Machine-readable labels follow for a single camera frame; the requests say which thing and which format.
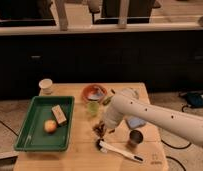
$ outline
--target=green plastic tray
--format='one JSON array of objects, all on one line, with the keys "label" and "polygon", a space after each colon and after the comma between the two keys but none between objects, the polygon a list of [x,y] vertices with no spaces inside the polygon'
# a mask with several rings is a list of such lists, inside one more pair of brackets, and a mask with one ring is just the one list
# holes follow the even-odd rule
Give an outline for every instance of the green plastic tray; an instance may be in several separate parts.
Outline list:
[{"label": "green plastic tray", "polygon": [[[52,133],[44,131],[44,122],[55,119],[51,108],[60,105],[67,118],[64,126]],[[36,96],[32,99],[19,136],[14,145],[16,151],[63,151],[68,148],[72,122],[74,97]]]}]

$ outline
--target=cabinet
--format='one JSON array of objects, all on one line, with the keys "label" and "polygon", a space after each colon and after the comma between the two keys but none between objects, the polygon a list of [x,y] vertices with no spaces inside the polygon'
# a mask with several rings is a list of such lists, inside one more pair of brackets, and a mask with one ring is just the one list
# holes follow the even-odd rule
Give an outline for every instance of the cabinet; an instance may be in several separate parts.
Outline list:
[{"label": "cabinet", "polygon": [[0,99],[38,95],[43,78],[203,89],[203,30],[0,36]]}]

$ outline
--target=brush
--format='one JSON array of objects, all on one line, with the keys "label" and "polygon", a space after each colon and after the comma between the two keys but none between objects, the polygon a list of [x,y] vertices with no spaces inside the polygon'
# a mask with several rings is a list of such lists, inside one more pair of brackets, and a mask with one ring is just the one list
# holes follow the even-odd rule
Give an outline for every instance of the brush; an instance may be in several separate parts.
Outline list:
[{"label": "brush", "polygon": [[130,152],[118,149],[118,148],[104,142],[104,139],[98,139],[98,141],[96,142],[96,147],[100,151],[105,152],[105,153],[107,152],[107,150],[110,150],[110,151],[122,154],[124,157],[129,158],[131,160],[134,160],[134,161],[137,161],[137,162],[140,162],[140,163],[143,162],[143,159],[141,157],[138,157],[137,155],[132,154]]}]

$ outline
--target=cabinet handle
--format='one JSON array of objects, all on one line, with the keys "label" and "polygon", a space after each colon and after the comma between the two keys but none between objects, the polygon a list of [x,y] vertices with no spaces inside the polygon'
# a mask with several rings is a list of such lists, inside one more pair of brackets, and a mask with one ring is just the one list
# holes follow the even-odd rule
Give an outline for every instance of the cabinet handle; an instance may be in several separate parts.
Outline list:
[{"label": "cabinet handle", "polygon": [[32,56],[31,56],[31,59],[40,59],[40,58],[41,58],[40,55],[32,55]]}]

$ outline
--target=blue object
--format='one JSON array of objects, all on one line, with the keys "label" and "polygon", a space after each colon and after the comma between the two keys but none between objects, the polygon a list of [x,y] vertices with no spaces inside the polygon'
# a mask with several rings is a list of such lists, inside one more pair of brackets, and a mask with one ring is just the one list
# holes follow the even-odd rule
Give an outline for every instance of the blue object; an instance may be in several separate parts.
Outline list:
[{"label": "blue object", "polygon": [[143,119],[140,119],[138,117],[131,116],[131,117],[126,118],[126,123],[130,129],[135,129],[135,128],[144,126],[146,124],[146,121]]},{"label": "blue object", "polygon": [[186,93],[182,96],[192,108],[203,107],[203,94],[201,93]]}]

